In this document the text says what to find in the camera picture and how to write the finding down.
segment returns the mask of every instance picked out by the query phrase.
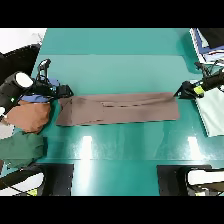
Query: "brown cloth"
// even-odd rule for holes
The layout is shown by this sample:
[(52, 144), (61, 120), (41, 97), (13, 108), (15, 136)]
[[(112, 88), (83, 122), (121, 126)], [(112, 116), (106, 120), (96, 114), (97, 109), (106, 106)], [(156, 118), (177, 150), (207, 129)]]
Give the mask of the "brown cloth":
[(75, 126), (177, 120), (173, 93), (73, 96), (59, 99), (56, 125)]
[(19, 101), (20, 106), (13, 107), (4, 120), (21, 128), (27, 133), (39, 133), (49, 120), (50, 103), (30, 103)]

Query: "white wall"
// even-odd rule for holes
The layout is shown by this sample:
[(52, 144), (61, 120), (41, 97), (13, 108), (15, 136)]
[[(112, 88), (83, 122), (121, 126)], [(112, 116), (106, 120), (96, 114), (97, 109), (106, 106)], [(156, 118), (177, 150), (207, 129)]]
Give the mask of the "white wall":
[(0, 28), (0, 52), (35, 44), (44, 38), (47, 28)]

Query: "table surface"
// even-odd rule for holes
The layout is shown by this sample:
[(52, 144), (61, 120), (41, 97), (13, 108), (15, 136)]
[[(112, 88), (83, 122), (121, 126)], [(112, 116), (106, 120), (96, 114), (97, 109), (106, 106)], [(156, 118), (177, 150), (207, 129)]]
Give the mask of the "table surface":
[[(46, 58), (75, 95), (175, 92), (202, 77), (186, 28), (48, 29), (33, 76)], [(177, 121), (58, 127), (55, 101), (38, 162), (74, 163), (72, 195), (159, 195), (156, 165), (223, 167), (224, 137), (208, 138), (195, 103), (177, 102)]]

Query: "stack of folded clothes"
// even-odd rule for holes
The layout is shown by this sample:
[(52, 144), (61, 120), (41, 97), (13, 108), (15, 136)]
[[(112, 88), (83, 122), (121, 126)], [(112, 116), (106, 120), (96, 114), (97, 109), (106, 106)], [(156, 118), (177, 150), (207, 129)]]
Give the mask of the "stack of folded clothes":
[(191, 28), (190, 34), (201, 63), (214, 64), (221, 59), (218, 65), (224, 66), (224, 28)]

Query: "dark green cloth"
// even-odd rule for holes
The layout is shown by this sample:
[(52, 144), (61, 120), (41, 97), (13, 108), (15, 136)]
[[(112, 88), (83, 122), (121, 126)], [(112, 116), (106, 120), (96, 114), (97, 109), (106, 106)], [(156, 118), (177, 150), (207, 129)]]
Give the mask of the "dark green cloth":
[(44, 141), (42, 135), (17, 132), (12, 137), (0, 140), (0, 160), (8, 168), (28, 166), (43, 156)]

